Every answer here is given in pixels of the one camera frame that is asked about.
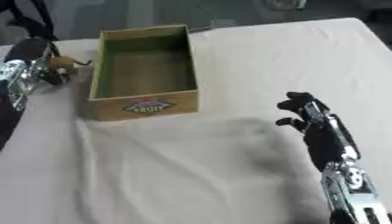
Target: robotic hand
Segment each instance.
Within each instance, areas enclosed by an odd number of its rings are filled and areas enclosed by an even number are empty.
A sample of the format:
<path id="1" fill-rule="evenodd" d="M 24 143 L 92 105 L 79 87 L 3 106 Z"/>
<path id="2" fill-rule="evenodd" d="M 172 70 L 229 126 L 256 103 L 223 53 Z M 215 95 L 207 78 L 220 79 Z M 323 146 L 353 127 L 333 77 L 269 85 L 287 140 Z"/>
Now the robotic hand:
<path id="1" fill-rule="evenodd" d="M 59 50 L 50 41 L 28 38 L 16 43 L 0 62 L 0 151 L 18 125 L 27 100 L 40 82 L 53 86 L 67 83 L 67 77 L 48 66 Z"/>
<path id="2" fill-rule="evenodd" d="M 361 154 L 341 120 L 311 94 L 289 92 L 287 96 L 289 100 L 277 106 L 302 120 L 283 118 L 276 125 L 290 125 L 304 133 L 311 161 L 322 173 L 330 223 L 392 223 L 369 176 L 356 164 Z"/>

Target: open wooden box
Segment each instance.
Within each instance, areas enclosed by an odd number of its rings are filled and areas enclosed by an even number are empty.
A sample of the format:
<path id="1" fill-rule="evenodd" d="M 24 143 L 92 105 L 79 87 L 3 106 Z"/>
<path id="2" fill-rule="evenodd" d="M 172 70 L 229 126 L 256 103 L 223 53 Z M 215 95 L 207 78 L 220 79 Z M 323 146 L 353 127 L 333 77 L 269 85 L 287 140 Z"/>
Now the open wooden box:
<path id="1" fill-rule="evenodd" d="M 186 26 L 103 31 L 89 104 L 103 121 L 197 111 Z"/>

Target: robotic arm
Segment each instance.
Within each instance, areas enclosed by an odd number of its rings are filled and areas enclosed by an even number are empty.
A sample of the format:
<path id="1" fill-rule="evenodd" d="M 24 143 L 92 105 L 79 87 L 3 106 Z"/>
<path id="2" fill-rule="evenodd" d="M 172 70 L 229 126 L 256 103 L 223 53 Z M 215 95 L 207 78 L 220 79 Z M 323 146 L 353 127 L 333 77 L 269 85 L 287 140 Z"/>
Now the robotic arm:
<path id="1" fill-rule="evenodd" d="M 308 93 L 288 93 L 280 109 L 298 114 L 302 121 L 283 118 L 278 126 L 290 125 L 304 133 L 312 162 L 322 173 L 321 185 L 331 211 L 330 223 L 390 224 L 367 173 L 356 162 L 361 158 L 350 133 L 337 115 Z"/>

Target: box logo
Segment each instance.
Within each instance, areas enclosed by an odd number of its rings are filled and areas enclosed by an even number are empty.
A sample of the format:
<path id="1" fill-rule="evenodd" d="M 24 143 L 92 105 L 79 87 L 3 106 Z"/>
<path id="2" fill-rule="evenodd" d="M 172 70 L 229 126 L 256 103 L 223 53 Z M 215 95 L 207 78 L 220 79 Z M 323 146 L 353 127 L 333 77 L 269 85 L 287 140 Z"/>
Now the box logo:
<path id="1" fill-rule="evenodd" d="M 153 115 L 172 106 L 174 106 L 174 104 L 167 101 L 160 101 L 157 98 L 144 98 L 134 103 L 133 105 L 123 108 L 122 110 L 133 113 Z"/>

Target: white tablecloth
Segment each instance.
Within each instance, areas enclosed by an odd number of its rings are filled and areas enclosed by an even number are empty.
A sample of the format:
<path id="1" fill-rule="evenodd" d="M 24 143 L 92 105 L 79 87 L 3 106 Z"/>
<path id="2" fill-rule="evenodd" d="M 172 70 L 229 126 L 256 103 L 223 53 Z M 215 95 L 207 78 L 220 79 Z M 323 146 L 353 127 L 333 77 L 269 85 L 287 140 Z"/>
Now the white tablecloth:
<path id="1" fill-rule="evenodd" d="M 37 92 L 0 154 L 1 222 L 326 223 L 301 135 L 274 126 L 290 116 L 276 108 L 287 91 L 311 92 L 342 118 L 392 208 L 392 53 L 362 22 L 227 28 L 191 40 L 199 113 L 83 120 L 75 105 L 88 68 L 68 87 Z M 79 60 L 96 46 L 59 43 Z"/>

